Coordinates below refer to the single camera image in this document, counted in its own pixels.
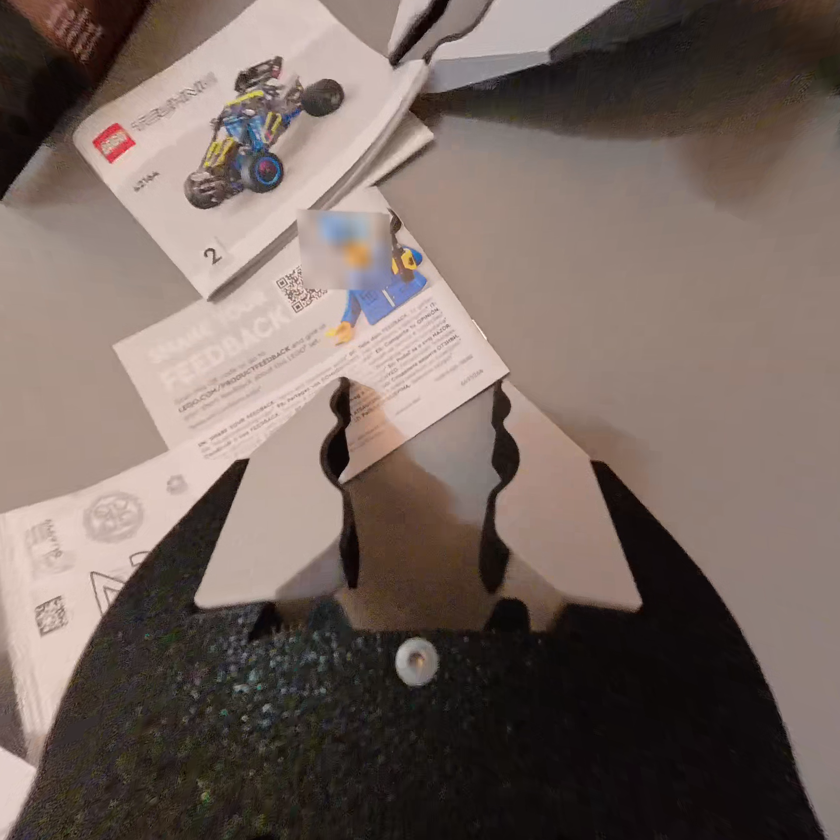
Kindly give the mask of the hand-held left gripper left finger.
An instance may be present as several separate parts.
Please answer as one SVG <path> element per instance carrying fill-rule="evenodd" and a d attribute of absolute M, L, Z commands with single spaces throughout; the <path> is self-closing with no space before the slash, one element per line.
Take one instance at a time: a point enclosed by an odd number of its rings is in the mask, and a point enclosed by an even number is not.
<path fill-rule="evenodd" d="M 197 587 L 198 610 L 298 607 L 358 587 L 359 534 L 340 481 L 350 420 L 350 380 L 339 376 L 252 452 Z"/>

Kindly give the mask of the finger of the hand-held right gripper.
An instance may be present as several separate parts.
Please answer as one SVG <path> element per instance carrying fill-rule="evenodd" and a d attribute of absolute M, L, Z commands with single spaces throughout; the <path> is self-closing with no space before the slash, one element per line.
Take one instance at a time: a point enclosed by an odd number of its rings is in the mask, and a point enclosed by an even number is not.
<path fill-rule="evenodd" d="M 491 1 L 401 1 L 387 46 L 391 66 L 411 60 L 430 63 L 438 47 L 469 34 L 490 5 Z"/>
<path fill-rule="evenodd" d="M 493 1 L 427 60 L 427 91 L 450 92 L 545 65 L 551 51 L 614 7 L 607 1 Z"/>

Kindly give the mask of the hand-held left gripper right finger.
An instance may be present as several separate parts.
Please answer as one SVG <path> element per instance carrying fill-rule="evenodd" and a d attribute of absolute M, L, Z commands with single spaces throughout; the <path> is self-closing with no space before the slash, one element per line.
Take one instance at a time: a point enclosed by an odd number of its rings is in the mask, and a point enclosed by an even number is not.
<path fill-rule="evenodd" d="M 509 380 L 493 389 L 478 569 L 486 628 L 545 633 L 571 607 L 636 614 L 643 604 L 593 463 Z"/>

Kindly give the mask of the instruction booklet with car cover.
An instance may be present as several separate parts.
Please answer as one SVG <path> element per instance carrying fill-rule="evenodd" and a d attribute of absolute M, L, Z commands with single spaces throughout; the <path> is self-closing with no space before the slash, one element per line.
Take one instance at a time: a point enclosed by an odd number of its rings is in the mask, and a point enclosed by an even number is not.
<path fill-rule="evenodd" d="M 216 302 L 200 300 L 114 351 L 169 448 L 247 457 L 326 384 L 351 382 L 359 475 L 509 369 L 396 219 L 403 272 L 383 290 L 310 290 L 298 242 Z"/>
<path fill-rule="evenodd" d="M 356 187 L 424 87 L 320 2 L 253 2 L 74 134 L 104 184 L 203 298 Z"/>

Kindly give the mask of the white printed paper bag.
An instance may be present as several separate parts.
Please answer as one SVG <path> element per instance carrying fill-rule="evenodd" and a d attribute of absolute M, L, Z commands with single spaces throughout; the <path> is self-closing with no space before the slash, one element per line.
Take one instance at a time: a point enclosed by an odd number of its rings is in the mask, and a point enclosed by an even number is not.
<path fill-rule="evenodd" d="M 32 763 L 102 615 L 234 460 L 188 443 L 90 487 L 2 513 L 3 617 Z"/>

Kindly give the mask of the black toy car set box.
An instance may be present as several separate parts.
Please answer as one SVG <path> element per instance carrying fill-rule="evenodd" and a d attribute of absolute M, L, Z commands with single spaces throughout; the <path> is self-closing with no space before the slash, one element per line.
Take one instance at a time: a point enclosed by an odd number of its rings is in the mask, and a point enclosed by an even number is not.
<path fill-rule="evenodd" d="M 1 196 L 104 78 L 147 1 L 1 2 Z"/>

